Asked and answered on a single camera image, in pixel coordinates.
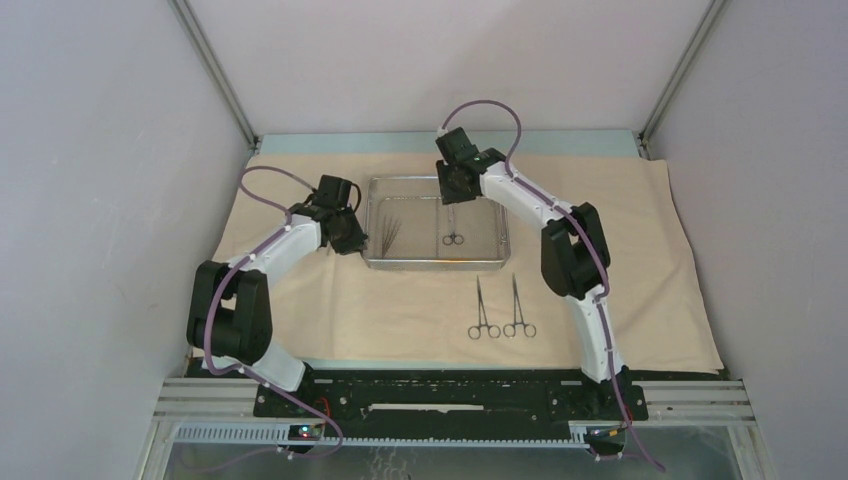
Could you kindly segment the small steel scissors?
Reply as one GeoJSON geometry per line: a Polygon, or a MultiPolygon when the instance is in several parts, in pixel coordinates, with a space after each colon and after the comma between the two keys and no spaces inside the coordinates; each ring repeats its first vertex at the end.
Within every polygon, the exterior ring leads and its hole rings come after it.
{"type": "Polygon", "coordinates": [[[442,237],[442,244],[445,246],[462,245],[465,242],[465,238],[457,231],[457,222],[454,206],[448,205],[446,209],[448,219],[448,231],[442,237]]]}

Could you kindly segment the beige wrapping cloth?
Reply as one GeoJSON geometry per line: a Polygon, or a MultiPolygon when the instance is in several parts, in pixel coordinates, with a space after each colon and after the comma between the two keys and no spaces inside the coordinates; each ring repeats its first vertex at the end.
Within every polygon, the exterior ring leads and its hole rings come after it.
{"type": "MultiPolygon", "coordinates": [[[[381,175],[431,175],[436,161],[434,153],[255,156],[214,257],[228,261],[264,240],[283,221],[276,205],[303,200],[322,175],[366,185],[381,175]]],[[[630,368],[722,368],[664,162],[520,155],[512,165],[555,198],[598,210],[611,254],[609,319],[630,368]]],[[[541,276],[539,234],[516,216],[508,228],[511,256],[489,272],[379,271],[357,254],[314,252],[271,291],[273,337],[317,367],[576,368],[576,323],[541,276]],[[502,330],[513,317],[512,274],[536,337],[470,340],[476,278],[488,319],[502,330]]]]}

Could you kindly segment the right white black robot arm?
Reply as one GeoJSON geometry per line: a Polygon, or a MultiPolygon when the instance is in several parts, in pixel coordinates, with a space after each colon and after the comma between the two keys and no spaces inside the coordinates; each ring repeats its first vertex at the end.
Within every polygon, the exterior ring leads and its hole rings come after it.
{"type": "Polygon", "coordinates": [[[581,392],[583,408],[596,418],[610,416],[622,403],[627,369],[609,319],[611,259],[599,212],[588,202],[556,199],[500,151],[478,149],[462,128],[440,131],[435,143],[442,156],[436,170],[445,205],[485,198],[539,232],[542,278],[567,302],[577,326],[580,370],[591,382],[581,392]]]}

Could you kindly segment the metal mesh instrument tray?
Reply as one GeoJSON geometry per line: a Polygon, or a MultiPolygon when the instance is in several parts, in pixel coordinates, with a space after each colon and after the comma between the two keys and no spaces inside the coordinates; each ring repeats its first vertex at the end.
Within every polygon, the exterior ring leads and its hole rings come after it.
{"type": "Polygon", "coordinates": [[[365,221],[368,267],[395,271],[493,271],[511,256],[507,214],[500,204],[478,198],[454,206],[462,245],[445,246],[447,209],[435,176],[378,176],[367,185],[365,221]],[[402,226],[386,258],[380,257],[380,227],[385,216],[402,226]]]}

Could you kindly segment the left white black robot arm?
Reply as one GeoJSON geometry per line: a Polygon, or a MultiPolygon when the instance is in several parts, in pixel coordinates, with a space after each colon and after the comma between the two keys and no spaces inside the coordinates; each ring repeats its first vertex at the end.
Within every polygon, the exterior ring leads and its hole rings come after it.
{"type": "Polygon", "coordinates": [[[312,411],[316,390],[303,381],[308,365],[273,339],[271,290],[322,248],[339,255],[363,252],[368,236],[356,216],[361,200],[357,184],[324,175],[304,201],[282,210],[282,223],[252,249],[227,262],[199,265],[186,338],[202,351],[210,373],[237,372],[277,387],[278,404],[292,416],[312,411]]]}

